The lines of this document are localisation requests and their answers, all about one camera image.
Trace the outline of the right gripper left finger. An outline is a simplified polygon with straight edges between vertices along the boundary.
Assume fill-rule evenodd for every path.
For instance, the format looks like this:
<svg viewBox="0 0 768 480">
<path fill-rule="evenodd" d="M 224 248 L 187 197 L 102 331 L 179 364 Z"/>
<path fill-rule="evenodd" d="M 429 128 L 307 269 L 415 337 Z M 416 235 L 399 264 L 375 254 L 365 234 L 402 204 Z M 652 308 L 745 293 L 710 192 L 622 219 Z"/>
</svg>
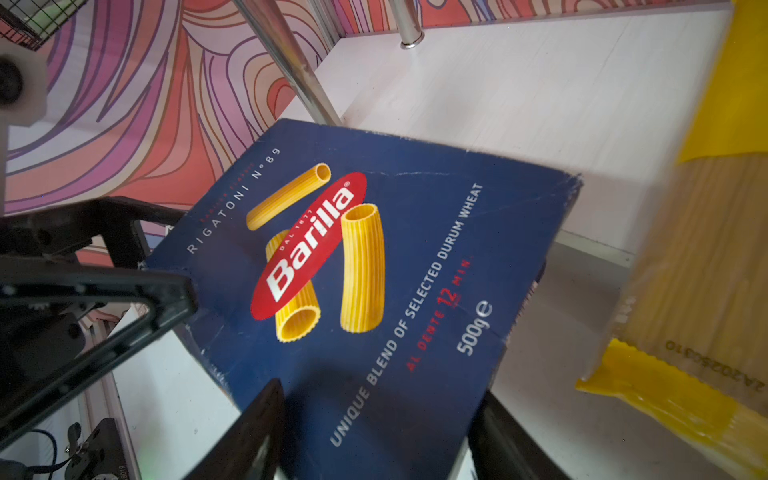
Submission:
<svg viewBox="0 0 768 480">
<path fill-rule="evenodd" d="M 186 479 L 273 479 L 284 432 L 284 390 L 272 379 Z"/>
</svg>

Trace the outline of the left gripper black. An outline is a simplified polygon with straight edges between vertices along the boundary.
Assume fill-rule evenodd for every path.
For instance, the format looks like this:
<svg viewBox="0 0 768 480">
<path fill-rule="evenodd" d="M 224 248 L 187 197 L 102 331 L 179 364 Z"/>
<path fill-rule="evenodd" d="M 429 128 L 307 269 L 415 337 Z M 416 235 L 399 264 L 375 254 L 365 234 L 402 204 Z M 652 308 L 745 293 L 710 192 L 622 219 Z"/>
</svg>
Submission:
<svg viewBox="0 0 768 480">
<path fill-rule="evenodd" d="M 1 253 L 19 256 L 1 260 L 3 447 L 196 312 L 189 278 L 129 270 L 150 255 L 140 223 L 174 226 L 184 215 L 104 197 L 1 219 Z M 69 264 L 97 236 L 118 268 Z M 147 311 L 87 346 L 80 320 L 110 303 L 138 303 Z"/>
</svg>

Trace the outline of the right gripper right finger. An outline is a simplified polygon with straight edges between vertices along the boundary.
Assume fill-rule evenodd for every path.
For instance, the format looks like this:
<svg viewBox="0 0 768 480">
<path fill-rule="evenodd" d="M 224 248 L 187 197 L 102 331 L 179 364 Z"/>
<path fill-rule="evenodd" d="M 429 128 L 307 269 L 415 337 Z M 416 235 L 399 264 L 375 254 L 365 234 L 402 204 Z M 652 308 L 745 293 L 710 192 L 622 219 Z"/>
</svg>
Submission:
<svg viewBox="0 0 768 480">
<path fill-rule="evenodd" d="M 473 418 L 468 445 L 478 479 L 569 479 L 490 391 Z"/>
</svg>

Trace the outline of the blue Barilla rigatoni box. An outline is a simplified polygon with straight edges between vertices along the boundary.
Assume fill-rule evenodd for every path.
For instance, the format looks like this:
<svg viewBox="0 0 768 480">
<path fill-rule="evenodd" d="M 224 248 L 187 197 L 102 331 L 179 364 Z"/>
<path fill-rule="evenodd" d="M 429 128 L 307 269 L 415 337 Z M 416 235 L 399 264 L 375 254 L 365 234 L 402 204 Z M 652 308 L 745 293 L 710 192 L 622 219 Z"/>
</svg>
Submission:
<svg viewBox="0 0 768 480">
<path fill-rule="evenodd" d="M 582 188 L 568 172 L 282 119 L 147 266 L 179 338 L 247 407 L 285 394 L 291 479 L 444 479 Z"/>
</svg>

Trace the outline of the yellow Pastatime bag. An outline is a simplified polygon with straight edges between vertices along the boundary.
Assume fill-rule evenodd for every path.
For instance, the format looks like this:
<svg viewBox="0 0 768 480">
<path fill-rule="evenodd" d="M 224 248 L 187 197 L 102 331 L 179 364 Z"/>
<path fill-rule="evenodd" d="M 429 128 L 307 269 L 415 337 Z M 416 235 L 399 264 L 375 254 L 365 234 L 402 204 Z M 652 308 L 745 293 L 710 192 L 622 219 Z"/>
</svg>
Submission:
<svg viewBox="0 0 768 480">
<path fill-rule="evenodd" d="M 579 390 L 767 475 L 767 5 L 738 1 L 666 196 Z"/>
</svg>

